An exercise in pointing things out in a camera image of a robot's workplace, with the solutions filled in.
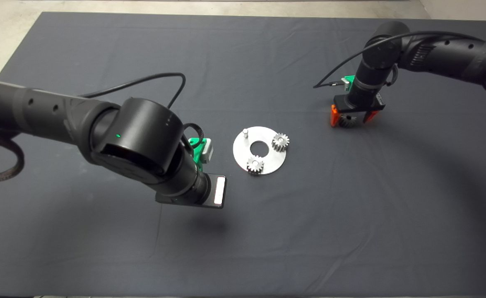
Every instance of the white label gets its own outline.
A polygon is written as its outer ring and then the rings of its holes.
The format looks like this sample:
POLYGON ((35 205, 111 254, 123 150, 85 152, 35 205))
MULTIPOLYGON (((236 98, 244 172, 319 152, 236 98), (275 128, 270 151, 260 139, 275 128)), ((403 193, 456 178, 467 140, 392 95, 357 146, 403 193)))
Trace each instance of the white label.
POLYGON ((223 203, 223 194, 224 194, 224 181, 226 180, 225 177, 217 177, 217 186, 215 187, 215 196, 213 199, 213 203, 215 205, 221 205, 223 203))

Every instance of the dark gray cloth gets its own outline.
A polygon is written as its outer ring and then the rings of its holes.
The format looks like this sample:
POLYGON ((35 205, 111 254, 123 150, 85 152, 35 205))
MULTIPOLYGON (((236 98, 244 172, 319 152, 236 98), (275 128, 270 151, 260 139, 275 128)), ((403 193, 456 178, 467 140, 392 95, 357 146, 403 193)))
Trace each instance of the dark gray cloth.
MULTIPOLYGON (((0 295, 486 295, 486 91, 402 72, 372 123, 330 127, 340 87, 311 87, 385 19, 44 13, 0 81, 82 94, 184 72, 173 109, 213 139, 223 210, 161 206, 77 148, 15 138, 26 168, 0 183, 0 295), (245 127, 291 138, 251 177, 245 127)), ((486 22, 406 20, 486 39, 486 22)), ((359 59, 332 79, 354 74, 359 59)), ((178 79, 104 96, 167 103, 178 79)), ((14 158, 0 149, 0 170, 14 158)))

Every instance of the center hole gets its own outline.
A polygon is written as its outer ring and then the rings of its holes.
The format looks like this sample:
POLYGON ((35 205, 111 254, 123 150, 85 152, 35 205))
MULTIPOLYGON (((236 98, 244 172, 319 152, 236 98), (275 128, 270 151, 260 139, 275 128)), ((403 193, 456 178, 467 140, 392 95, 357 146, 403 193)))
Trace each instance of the center hole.
POLYGON ((269 154, 269 146, 267 146, 267 144, 262 141, 256 141, 250 146, 250 152, 253 155, 264 157, 269 154))

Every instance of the metal gear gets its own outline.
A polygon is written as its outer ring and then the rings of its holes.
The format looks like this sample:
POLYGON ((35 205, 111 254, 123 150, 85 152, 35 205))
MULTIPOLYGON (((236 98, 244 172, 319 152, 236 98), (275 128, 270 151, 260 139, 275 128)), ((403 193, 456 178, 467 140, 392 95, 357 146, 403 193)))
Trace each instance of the metal gear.
POLYGON ((350 128, 357 123, 357 117, 352 115, 341 115, 339 118, 339 126, 344 128, 350 128))
POLYGON ((252 155, 247 161, 247 171, 251 175, 258 175, 263 171, 264 162, 258 156, 252 155))
POLYGON ((278 152, 283 152, 289 145, 289 137, 286 134, 276 134, 272 141, 273 149, 278 152))

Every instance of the circular metal plate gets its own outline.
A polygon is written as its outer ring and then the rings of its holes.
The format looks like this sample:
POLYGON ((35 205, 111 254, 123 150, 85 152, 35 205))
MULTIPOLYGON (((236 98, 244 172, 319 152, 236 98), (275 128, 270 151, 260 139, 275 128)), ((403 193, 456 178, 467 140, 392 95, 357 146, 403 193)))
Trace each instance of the circular metal plate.
POLYGON ((243 131, 238 134, 234 140, 233 153, 234 159, 238 165, 245 171, 247 171, 247 161, 253 155, 250 152, 250 146, 255 143, 262 141, 269 147, 269 153, 265 156, 261 156, 263 160, 263 170, 261 175, 270 174, 281 167, 285 161, 285 151, 277 152, 273 149, 272 141, 274 136, 277 134, 271 128, 263 126, 254 126, 247 128, 248 137, 243 136, 243 131))

